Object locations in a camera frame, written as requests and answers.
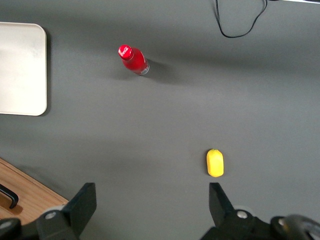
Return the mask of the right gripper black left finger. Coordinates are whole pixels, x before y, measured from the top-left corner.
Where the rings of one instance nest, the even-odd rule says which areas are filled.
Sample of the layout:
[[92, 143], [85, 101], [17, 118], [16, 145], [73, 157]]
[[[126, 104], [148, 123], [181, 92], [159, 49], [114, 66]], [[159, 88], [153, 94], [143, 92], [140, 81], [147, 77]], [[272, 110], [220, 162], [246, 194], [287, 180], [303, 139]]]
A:
[[45, 212], [36, 221], [40, 240], [78, 240], [97, 209], [96, 185], [85, 183], [62, 208]]

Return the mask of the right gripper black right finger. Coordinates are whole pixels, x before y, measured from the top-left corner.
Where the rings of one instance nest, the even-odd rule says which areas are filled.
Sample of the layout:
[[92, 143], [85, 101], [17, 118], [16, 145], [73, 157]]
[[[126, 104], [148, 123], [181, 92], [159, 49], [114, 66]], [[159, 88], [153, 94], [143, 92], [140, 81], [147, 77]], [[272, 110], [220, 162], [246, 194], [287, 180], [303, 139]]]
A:
[[209, 184], [209, 211], [214, 222], [203, 240], [273, 240], [271, 225], [236, 209], [219, 183]]

